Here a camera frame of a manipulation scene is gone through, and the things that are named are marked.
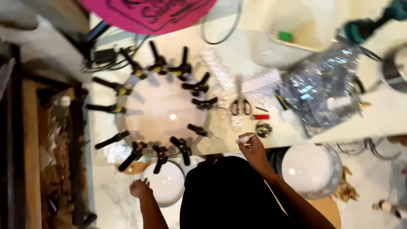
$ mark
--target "white table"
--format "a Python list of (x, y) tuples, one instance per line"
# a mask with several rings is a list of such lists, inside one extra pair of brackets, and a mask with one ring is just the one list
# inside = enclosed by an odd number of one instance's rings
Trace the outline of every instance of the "white table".
[[(268, 0), (246, 0), (243, 8), (243, 15), (236, 32), (231, 38), (215, 46), (218, 53), (223, 58), (223, 64), (231, 68), (231, 74), (242, 73), (244, 75), (252, 75), (262, 71), (265, 68), (256, 65), (251, 55), (255, 48), (256, 34), (262, 31), (263, 21), (266, 17), (270, 6)], [(361, 0), (366, 2), (363, 5), (358, 15), (350, 15), (351, 18), (372, 17), (375, 18), (380, 14), (381, 7), (384, 7), (386, 1), (377, 0), (374, 3), (371, 1)], [(217, 9), (222, 7), (236, 6), (236, 2), (220, 0), (212, 13), (216, 14)], [(226, 16), (213, 20), (207, 24), (207, 37), (211, 41), (218, 41), (223, 38), (233, 24), (235, 15)], [(99, 22), (99, 18), (91, 15), (91, 26), (95, 26)], [(364, 46), (379, 56), (383, 56), (391, 46), (396, 46), (407, 41), (407, 22), (390, 22), (385, 27), (380, 29), (374, 37), (372, 37)], [(200, 79), (208, 70), (205, 67), (196, 68), (201, 61), (199, 52), (210, 47), (200, 36), (200, 25), (195, 25), (174, 33), (153, 37), (157, 49), (161, 55), (164, 55), (167, 60), (175, 59), (174, 64), (178, 65), (181, 62), (182, 47), (190, 48), (189, 61), (195, 67), (193, 74)], [(115, 41), (109, 44), (99, 46), (98, 49), (111, 48), (113, 45), (127, 47), (133, 45), (133, 38)], [(153, 63), (153, 56), (148, 44), (137, 52), (134, 59), (142, 66)], [(369, 88), (377, 80), (380, 79), (380, 64), (365, 56), (360, 57), (360, 65), (357, 75)], [(95, 76), (123, 83), (131, 72), (130, 68), (124, 68), (119, 71), (95, 73)], [(97, 84), (90, 86), (91, 101), (94, 104), (111, 105), (114, 104), (114, 92), (109, 88)], [(277, 110), (271, 111), (271, 122), (273, 124), (273, 134), (265, 139), (261, 139), (266, 148), (283, 147), (312, 142), (339, 142), (351, 139), (363, 139), (365, 137), (387, 136), (407, 133), (407, 95), (395, 92), (389, 89), (386, 85), (381, 85), (378, 90), (362, 96), (362, 100), (370, 102), (373, 106), (364, 109), (363, 117), (353, 117), (349, 121), (344, 122), (322, 134), (319, 134), (311, 139), (308, 139), (303, 131), (298, 120), (292, 123), (281, 121)], [(196, 148), (193, 148), (194, 154), (215, 154), (224, 152), (235, 152), (239, 148), (235, 143), (237, 136), (245, 132), (253, 132), (257, 121), (251, 121), (246, 118), (246, 124), (243, 130), (235, 133), (232, 131), (228, 119), (221, 120), (212, 110), (208, 113), (208, 121), (206, 127), (213, 132), (215, 136), (222, 140), (211, 140), (208, 138), (202, 139)], [(102, 142), (103, 140), (112, 137), (117, 133), (117, 129), (113, 123), (113, 116), (103, 112), (90, 112), (90, 128), (92, 144)]]

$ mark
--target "plastic bag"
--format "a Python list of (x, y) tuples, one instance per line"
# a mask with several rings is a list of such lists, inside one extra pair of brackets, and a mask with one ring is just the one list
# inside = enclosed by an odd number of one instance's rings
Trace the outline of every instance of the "plastic bag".
[(359, 45), (343, 37), (282, 76), (278, 94), (301, 118), (311, 138), (360, 112), (358, 95), (352, 94)]

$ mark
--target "black-handled scissors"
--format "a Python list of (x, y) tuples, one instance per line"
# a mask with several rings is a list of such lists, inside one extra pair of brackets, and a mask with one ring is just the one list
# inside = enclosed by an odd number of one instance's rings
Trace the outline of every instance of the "black-handled scissors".
[(231, 105), (231, 112), (232, 115), (236, 116), (239, 112), (240, 104), (243, 105), (243, 112), (245, 115), (249, 115), (252, 113), (252, 106), (250, 105), (249, 101), (242, 96), (242, 76), (236, 76), (236, 89), (237, 89), (237, 99)]

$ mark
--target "floor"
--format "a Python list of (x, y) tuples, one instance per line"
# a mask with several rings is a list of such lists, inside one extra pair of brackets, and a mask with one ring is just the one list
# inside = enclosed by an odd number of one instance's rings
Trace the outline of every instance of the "floor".
[[(383, 154), (392, 154), (402, 149), (402, 156), (396, 161), (382, 161), (375, 157), (369, 150), (358, 156), (349, 156), (340, 153), (342, 163), (350, 168), (353, 175), (347, 177), (347, 181), (353, 185), (361, 196), (358, 202), (349, 201), (343, 203), (336, 200), (341, 214), (343, 229), (380, 228), (399, 229), (403, 228), (400, 221), (388, 216), (384, 212), (374, 211), (372, 204), (387, 199), (397, 200), (406, 192), (405, 178), (392, 168), (400, 170), (407, 163), (407, 149), (398, 145), (396, 148), (389, 142), (380, 143), (377, 150)], [(191, 166), (184, 167), (186, 172), (196, 167), (202, 161), (193, 156)], [(94, 207), (98, 215), (96, 227), (100, 229), (110, 228), (142, 228), (142, 216), (139, 201), (129, 193), (129, 184), (139, 179), (139, 175), (131, 176), (119, 173), (114, 166), (92, 166), (92, 179), (94, 191)], [(401, 184), (401, 191), (391, 188), (390, 177)], [(178, 201), (171, 207), (162, 208), (161, 211), (170, 229), (179, 228), (179, 210), (181, 202)]]

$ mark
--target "pink sign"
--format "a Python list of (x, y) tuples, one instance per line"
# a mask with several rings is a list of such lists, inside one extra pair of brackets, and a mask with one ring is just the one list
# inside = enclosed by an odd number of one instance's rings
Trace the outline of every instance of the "pink sign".
[(184, 29), (208, 13), (216, 0), (81, 0), (105, 22), (140, 34)]

